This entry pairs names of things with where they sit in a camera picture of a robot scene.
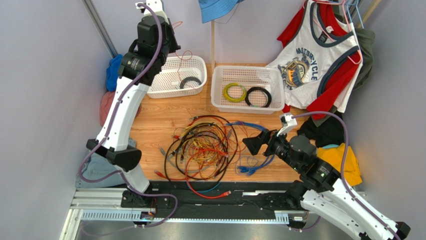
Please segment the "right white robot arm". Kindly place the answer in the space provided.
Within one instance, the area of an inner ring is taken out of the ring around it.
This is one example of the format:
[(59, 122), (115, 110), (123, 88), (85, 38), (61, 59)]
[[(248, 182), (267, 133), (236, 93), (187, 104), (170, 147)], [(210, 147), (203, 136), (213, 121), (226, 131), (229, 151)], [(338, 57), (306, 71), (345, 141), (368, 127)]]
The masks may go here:
[(276, 156), (300, 176), (285, 191), (291, 208), (313, 212), (354, 240), (405, 240), (411, 228), (393, 221), (366, 202), (352, 187), (345, 188), (337, 169), (316, 155), (316, 147), (305, 136), (290, 140), (278, 131), (263, 130), (258, 136), (242, 141), (252, 155), (262, 145), (264, 156)]

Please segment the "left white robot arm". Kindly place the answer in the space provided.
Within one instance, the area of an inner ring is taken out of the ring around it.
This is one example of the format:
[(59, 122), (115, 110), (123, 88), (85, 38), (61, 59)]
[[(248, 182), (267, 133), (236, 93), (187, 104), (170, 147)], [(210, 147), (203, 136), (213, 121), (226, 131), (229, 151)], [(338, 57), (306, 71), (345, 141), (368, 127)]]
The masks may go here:
[(152, 186), (140, 166), (142, 152), (128, 144), (130, 130), (155, 76), (162, 71), (168, 55), (180, 50), (181, 46), (163, 1), (147, 0), (135, 6), (143, 13), (137, 25), (138, 37), (122, 57), (114, 103), (100, 133), (87, 141), (90, 152), (83, 161), (87, 162), (94, 153), (104, 157), (115, 167), (113, 174), (120, 175), (127, 185), (128, 199), (145, 207), (159, 195), (146, 193)]

